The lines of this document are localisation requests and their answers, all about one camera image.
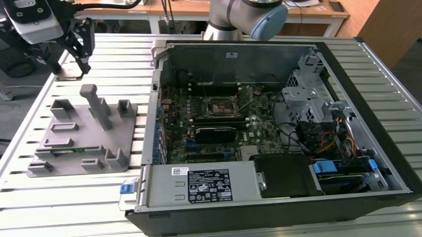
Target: warning label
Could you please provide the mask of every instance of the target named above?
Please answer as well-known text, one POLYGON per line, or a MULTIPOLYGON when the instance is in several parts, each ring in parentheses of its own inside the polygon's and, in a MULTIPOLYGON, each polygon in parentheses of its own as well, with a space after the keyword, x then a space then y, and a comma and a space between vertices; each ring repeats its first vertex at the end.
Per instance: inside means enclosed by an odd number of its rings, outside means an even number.
POLYGON ((228 169, 188 171, 190 203, 232 201, 228 169))

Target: black wire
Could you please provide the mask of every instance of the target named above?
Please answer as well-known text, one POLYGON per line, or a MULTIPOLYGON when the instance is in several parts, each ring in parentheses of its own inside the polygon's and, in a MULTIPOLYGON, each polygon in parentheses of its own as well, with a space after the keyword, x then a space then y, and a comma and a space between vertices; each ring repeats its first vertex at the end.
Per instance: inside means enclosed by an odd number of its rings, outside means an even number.
MULTIPOLYGON (((299 8, 299 13, 300 13, 300 23, 299 23, 299 27, 298 27, 298 33, 296 33, 296 35, 299 35, 300 27, 302 27, 302 22, 303 22, 303 15, 302 15, 302 7, 303 7, 303 6, 298 6, 298 4, 296 4, 294 1, 291 1, 291 2, 292 2, 292 3, 296 5, 296 7, 299 8)), ((283 0, 283 3, 284 3, 288 7, 295 7, 295 6, 288 5, 284 0, 283 0)))
MULTIPOLYGON (((167 12, 167 0, 160 0, 160 4, 163 6, 163 12, 164 12, 164 16, 166 16, 166 19, 168 19, 168 12, 167 12)), ((167 30, 168 32, 171 33, 171 27, 168 25, 168 23, 166 22, 166 25, 167 25, 167 30)))
POLYGON ((132 9, 137 6, 141 0, 136 0, 131 5, 104 4, 104 3, 89 3, 76 4, 76 11, 83 11, 89 8, 115 8, 115 9, 132 9))
POLYGON ((174 33, 178 34, 178 31, 176 31, 176 23, 174 22, 174 16, 172 16, 171 1, 172 1, 172 0, 168 0, 168 8, 170 8, 171 22, 172 22, 174 33))

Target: metal table surface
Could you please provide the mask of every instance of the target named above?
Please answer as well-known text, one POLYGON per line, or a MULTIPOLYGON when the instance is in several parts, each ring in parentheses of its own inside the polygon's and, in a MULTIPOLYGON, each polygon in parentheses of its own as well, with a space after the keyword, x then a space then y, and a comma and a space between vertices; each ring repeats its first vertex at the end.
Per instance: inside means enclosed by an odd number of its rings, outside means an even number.
MULTIPOLYGON (((81 81, 51 76, 0 160, 0 236, 140 237, 117 208, 119 186, 140 173, 143 132, 152 68, 151 44, 158 39, 199 40, 198 35, 96 35, 92 70, 81 81), (53 99, 87 104, 80 85, 95 83, 107 103, 129 99, 139 105, 129 170, 124 173, 28 178, 25 170, 51 121, 53 99)), ((352 39, 279 37, 324 41, 369 102, 413 168, 422 176, 422 110, 365 44, 352 39)), ((67 53, 63 68, 76 67, 67 53)), ((319 223, 203 236, 421 236, 422 203, 385 208, 354 221, 319 223)))

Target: blue latch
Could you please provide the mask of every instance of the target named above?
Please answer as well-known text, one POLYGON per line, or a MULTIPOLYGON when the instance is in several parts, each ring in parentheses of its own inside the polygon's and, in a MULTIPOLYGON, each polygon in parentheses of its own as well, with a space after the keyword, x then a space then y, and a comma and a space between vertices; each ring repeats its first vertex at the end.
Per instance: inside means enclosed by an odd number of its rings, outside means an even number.
POLYGON ((375 162, 374 159, 370 159, 370 160, 369 160, 369 165, 370 165, 370 167, 371 167, 373 170, 377 170, 377 169, 378 169, 378 165, 377 165, 377 162, 375 162))
POLYGON ((315 174, 336 172, 335 164, 331 160, 319 160, 312 164, 315 174))
POLYGON ((312 167, 314 167, 315 174, 319 174, 320 173, 319 165, 318 164, 312 164, 312 167))
POLYGON ((132 194, 135 190, 133 184, 121 184, 120 185, 120 194, 132 194))

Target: floor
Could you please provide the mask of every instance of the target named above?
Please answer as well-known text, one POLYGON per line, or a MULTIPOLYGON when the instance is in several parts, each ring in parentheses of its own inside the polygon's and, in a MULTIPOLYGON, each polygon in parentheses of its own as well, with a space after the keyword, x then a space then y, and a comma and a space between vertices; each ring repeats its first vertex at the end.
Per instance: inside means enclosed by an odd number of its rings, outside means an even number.
MULTIPOLYGON (((52 48, 55 58, 60 57, 60 49, 52 48)), ((411 92, 419 102, 422 102, 422 41, 418 41, 407 54, 399 61, 393 69, 393 73, 403 83, 407 90, 411 92)), ((11 79, 0 71, 0 81, 5 86, 23 86, 23 85, 44 85, 49 76, 49 71, 43 65, 37 64, 36 71, 20 79, 11 79)), ((31 105, 40 92, 40 87, 17 87, 11 88, 16 95, 13 101, 0 100, 0 138, 12 139, 21 121, 28 113, 31 105)), ((0 155, 7 149, 8 143, 0 142, 0 155)))

